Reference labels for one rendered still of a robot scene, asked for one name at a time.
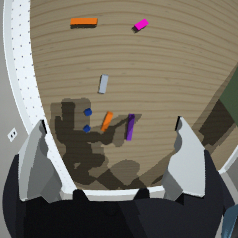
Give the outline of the orange rod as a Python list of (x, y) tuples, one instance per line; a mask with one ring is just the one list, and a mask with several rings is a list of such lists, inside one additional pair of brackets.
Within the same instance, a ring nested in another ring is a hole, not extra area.
[(97, 18), (72, 18), (70, 25), (97, 25)]
[(104, 119), (104, 122), (102, 124), (101, 131), (105, 131), (106, 132), (106, 130), (108, 128), (108, 125), (109, 125), (109, 123), (110, 123), (110, 121), (112, 119), (112, 116), (113, 116), (113, 113), (108, 111), (107, 115), (106, 115), (106, 117)]

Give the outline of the purple rod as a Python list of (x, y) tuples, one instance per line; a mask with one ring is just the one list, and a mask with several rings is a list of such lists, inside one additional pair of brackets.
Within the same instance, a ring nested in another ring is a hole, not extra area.
[(132, 139), (134, 120), (135, 120), (135, 115), (134, 114), (129, 114), (127, 134), (126, 134), (126, 140), (127, 141), (131, 141), (131, 139)]

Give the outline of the magenta block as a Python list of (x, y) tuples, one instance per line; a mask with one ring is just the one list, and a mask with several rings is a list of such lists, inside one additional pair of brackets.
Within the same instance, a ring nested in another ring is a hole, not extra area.
[(146, 26), (147, 24), (149, 24), (147, 22), (146, 19), (143, 19), (142, 21), (138, 22), (137, 24), (134, 25), (135, 29), (138, 31), (140, 30), (141, 28), (143, 28), (144, 26)]

